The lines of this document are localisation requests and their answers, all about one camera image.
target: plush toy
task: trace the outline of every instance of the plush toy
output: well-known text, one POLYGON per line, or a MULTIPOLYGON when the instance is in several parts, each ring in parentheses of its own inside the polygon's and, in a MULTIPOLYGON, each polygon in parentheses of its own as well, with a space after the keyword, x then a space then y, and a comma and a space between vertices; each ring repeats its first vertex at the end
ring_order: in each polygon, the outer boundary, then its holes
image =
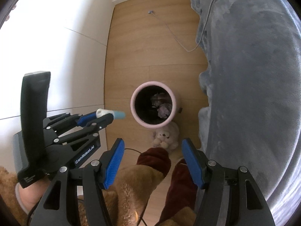
POLYGON ((153 138, 154 147, 162 147, 171 152, 179 145, 179 127, 172 121, 164 127, 155 129, 153 138))

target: trash can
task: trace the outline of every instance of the trash can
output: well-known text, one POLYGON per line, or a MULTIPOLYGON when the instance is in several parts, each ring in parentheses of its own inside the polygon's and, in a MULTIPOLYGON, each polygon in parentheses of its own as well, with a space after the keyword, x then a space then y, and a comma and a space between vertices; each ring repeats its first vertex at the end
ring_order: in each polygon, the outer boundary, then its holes
POLYGON ((178 93, 161 82, 143 83, 131 98, 133 117, 146 128, 155 129, 167 125, 181 111, 180 105, 178 93))

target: person's leg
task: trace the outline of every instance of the person's leg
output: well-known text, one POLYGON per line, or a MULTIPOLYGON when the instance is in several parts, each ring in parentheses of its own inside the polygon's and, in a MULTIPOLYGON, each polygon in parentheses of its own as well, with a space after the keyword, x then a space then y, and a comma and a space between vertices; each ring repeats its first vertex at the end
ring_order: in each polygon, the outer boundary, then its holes
POLYGON ((197 188, 192 181, 185 160, 180 160, 173 170, 165 206, 157 224, 170 219, 184 207, 194 210, 197 188))

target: person's hand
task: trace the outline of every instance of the person's hand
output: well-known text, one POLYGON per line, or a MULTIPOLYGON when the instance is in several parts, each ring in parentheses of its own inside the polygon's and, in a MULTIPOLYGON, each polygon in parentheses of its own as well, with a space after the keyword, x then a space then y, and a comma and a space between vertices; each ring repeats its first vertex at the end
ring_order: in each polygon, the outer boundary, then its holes
POLYGON ((26 188, 19 185, 21 201, 28 211, 42 198, 49 184, 50 180, 44 177, 26 188))

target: pink trash can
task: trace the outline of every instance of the pink trash can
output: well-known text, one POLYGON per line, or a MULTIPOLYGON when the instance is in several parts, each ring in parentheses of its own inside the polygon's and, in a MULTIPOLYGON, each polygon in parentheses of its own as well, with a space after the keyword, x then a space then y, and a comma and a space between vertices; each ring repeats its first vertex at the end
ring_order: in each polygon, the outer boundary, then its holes
POLYGON ((160 128, 166 126, 172 121, 176 113, 181 110, 180 97, 175 90, 171 90, 168 86, 161 82, 146 82, 140 85, 131 97, 131 112, 135 120, 146 128, 160 128), (160 118, 156 109, 152 110, 151 97, 156 93, 168 94, 172 110, 166 118, 160 118))

